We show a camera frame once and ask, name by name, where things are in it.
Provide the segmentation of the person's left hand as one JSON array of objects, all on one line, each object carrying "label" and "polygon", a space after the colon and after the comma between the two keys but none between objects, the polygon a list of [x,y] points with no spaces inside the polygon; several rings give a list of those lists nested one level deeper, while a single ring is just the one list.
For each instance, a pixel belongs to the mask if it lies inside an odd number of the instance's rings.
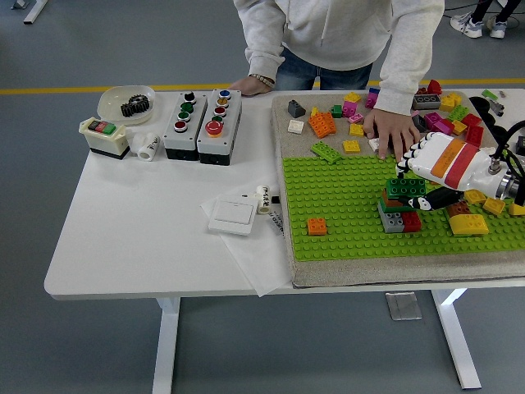
[{"label": "person's left hand", "polygon": [[420,139],[418,128],[410,116],[373,109],[364,118],[363,130],[369,139],[378,138],[378,156],[384,159],[391,146],[397,161]]}]

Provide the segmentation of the person's right hand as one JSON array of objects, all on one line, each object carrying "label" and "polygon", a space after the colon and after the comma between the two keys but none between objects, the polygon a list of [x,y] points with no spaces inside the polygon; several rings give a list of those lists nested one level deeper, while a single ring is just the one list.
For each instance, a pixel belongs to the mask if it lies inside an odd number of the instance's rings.
[{"label": "person's right hand", "polygon": [[252,74],[232,83],[228,89],[239,90],[243,96],[253,97],[272,91],[274,86],[274,80],[259,74]]}]

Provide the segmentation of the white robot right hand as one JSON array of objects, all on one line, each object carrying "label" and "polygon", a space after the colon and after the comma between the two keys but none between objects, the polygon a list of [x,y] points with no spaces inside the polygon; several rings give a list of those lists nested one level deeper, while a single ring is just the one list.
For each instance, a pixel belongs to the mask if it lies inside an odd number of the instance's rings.
[{"label": "white robot right hand", "polygon": [[439,188],[424,196],[401,196],[411,208],[432,211],[458,203],[466,191],[477,190],[495,199],[513,198],[517,185],[509,169],[492,170],[492,157],[473,144],[440,132],[431,132],[403,154],[396,165],[401,178],[407,172],[434,181]]}]

